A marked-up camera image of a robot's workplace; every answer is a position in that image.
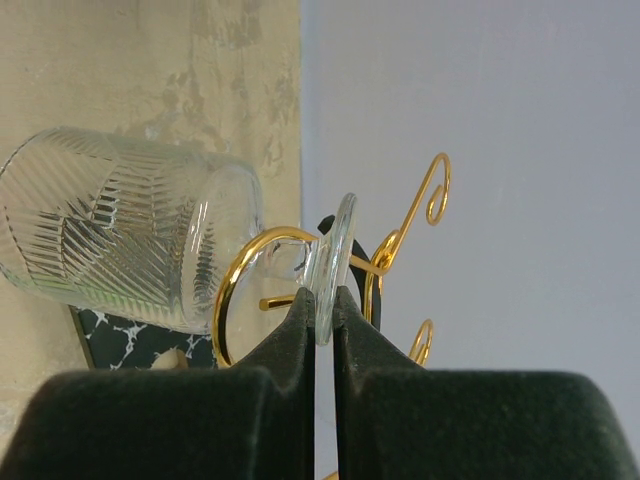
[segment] gray wall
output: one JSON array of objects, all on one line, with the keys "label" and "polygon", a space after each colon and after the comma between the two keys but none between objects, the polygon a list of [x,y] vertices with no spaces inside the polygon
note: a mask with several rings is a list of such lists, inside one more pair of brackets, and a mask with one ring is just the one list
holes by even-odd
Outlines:
[{"label": "gray wall", "polygon": [[[640,3],[303,0],[303,221],[357,194],[369,251],[431,159],[423,213],[387,277],[383,333],[429,316],[429,368],[558,369],[608,395],[640,457]],[[318,473],[335,465],[329,355]]]}]

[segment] clear glass cup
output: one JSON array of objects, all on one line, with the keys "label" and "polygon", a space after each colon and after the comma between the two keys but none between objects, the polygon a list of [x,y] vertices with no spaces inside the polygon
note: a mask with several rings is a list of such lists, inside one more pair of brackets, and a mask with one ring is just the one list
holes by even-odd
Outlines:
[{"label": "clear glass cup", "polygon": [[253,169],[118,135],[58,127],[0,171],[0,269],[18,287],[208,333],[221,278],[262,230]]}]

